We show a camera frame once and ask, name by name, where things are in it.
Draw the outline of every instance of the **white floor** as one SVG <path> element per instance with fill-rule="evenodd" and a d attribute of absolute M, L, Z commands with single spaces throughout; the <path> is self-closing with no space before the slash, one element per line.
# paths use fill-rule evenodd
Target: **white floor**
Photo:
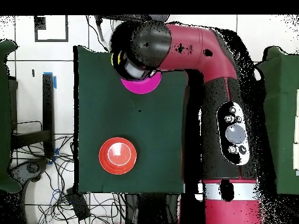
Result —
<path fill-rule="evenodd" d="M 97 30 L 94 17 L 90 17 L 90 24 Z M 199 26 L 219 27 L 236 31 L 246 45 L 254 62 L 262 60 L 263 51 L 268 46 L 280 46 L 287 53 L 299 53 L 299 20 L 295 16 L 277 15 L 171 15 L 168 21 L 177 20 L 184 24 Z M 64 39 L 65 38 L 65 16 L 46 16 L 46 30 L 39 31 L 40 39 Z M 105 43 L 108 44 L 112 29 L 110 21 L 104 20 L 102 31 Z M 9 73 L 16 76 L 19 82 L 18 88 L 18 122 L 42 121 L 42 74 L 52 72 L 57 78 L 57 88 L 54 89 L 54 111 L 55 111 L 55 138 L 71 136 L 74 133 L 74 74 L 73 74 L 73 52 L 72 47 L 82 45 L 97 52 L 103 52 L 98 43 L 94 29 L 87 24 L 85 16 L 68 16 L 68 42 L 35 42 L 34 20 L 32 16 L 2 16 L 0 17 L 0 39 L 16 41 L 19 48 L 12 52 L 7 61 Z M 18 126 L 19 132 L 37 131 L 38 123 L 22 124 Z M 59 147 L 62 139 L 56 142 Z M 60 153 L 71 156 L 69 143 Z M 29 155 L 18 152 L 14 154 L 17 158 L 13 165 L 22 162 Z M 68 163 L 63 177 L 66 188 L 73 185 L 74 169 L 73 163 Z M 52 186 L 58 188 L 57 171 L 53 165 L 48 165 L 46 172 L 51 177 Z M 26 193 L 26 213 L 29 224 L 37 224 L 41 212 L 48 208 L 53 197 L 53 190 L 46 174 L 37 183 L 30 183 Z M 117 212 L 115 206 L 111 206 L 111 194 L 88 194 L 86 201 L 94 215 L 111 215 Z M 66 217 L 74 215 L 68 211 Z M 91 217 L 87 224 L 103 224 L 101 220 Z M 113 220 L 120 222 L 120 217 Z M 55 221 L 54 224 L 66 224 L 66 221 Z M 77 219 L 70 220 L 69 224 L 79 224 Z"/>

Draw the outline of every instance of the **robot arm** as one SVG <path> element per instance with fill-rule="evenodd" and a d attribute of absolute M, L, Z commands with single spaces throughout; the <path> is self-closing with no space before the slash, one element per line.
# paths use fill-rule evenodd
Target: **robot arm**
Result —
<path fill-rule="evenodd" d="M 214 29 L 153 20 L 124 22 L 112 35 L 112 60 L 123 79 L 137 83 L 151 77 L 155 71 L 175 70 L 186 71 L 189 81 L 198 80 L 203 91 L 203 182 L 207 184 L 207 199 L 211 199 L 206 200 L 206 222 L 257 224 L 259 203 L 254 199 L 252 185 L 256 179 L 253 163 L 259 160 L 259 154 L 253 151 L 260 148 L 259 136 L 256 136 L 258 126 L 263 129 L 265 123 L 257 123 L 250 115 L 252 106 L 248 105 L 248 94 L 242 86 L 250 83 L 249 78 L 254 78 L 253 62 L 248 61 L 249 56 L 244 59 L 247 67 L 243 67 L 242 72 L 227 41 Z M 200 72 L 203 80 L 195 78 L 198 74 L 193 71 Z M 254 85 L 252 82 L 247 86 L 251 92 Z M 245 97 L 241 96 L 241 86 Z M 222 195 L 220 200 L 223 200 L 220 204 L 215 203 L 217 199 L 213 196 L 219 194 L 218 190 Z M 244 193 L 243 197 L 236 196 L 238 202 L 233 201 L 236 192 Z M 211 208 L 219 215 L 215 216 Z"/>

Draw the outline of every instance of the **wire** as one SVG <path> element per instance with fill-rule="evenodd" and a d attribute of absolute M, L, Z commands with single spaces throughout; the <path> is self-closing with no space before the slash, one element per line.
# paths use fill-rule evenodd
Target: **wire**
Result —
<path fill-rule="evenodd" d="M 100 42 L 99 35 L 98 35 L 97 31 L 95 30 L 95 28 L 89 24 L 89 20 L 88 20 L 87 15 L 85 15 L 85 17 L 86 17 L 86 21 L 87 21 L 88 26 L 91 27 L 95 31 L 96 36 L 98 38 L 98 42 L 102 45 L 102 47 L 104 48 L 105 51 L 109 52 L 109 50 Z"/>

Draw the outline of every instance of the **red plate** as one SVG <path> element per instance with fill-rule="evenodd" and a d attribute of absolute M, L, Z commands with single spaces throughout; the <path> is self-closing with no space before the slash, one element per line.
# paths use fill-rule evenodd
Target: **red plate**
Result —
<path fill-rule="evenodd" d="M 124 174 L 135 165 L 137 152 L 134 145 L 124 138 L 108 139 L 101 147 L 99 161 L 111 174 Z"/>

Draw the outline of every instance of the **blue tape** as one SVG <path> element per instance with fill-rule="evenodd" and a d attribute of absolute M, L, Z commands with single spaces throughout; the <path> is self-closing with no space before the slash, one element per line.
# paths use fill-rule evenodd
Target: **blue tape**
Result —
<path fill-rule="evenodd" d="M 45 75 L 53 75 L 52 72 L 44 72 Z M 53 87 L 56 89 L 57 88 L 57 83 L 56 83 L 56 76 L 53 76 Z"/>
<path fill-rule="evenodd" d="M 56 76 L 53 76 L 53 87 L 56 89 L 57 86 L 56 86 Z"/>
<path fill-rule="evenodd" d="M 54 154 L 55 154 L 55 155 L 59 155 L 59 148 L 56 148 L 56 149 L 55 149 Z M 48 162 L 48 165 L 52 165 L 53 162 L 56 161 L 56 159 L 57 159 L 56 157 L 52 157 L 52 161 L 51 161 L 51 162 Z"/>

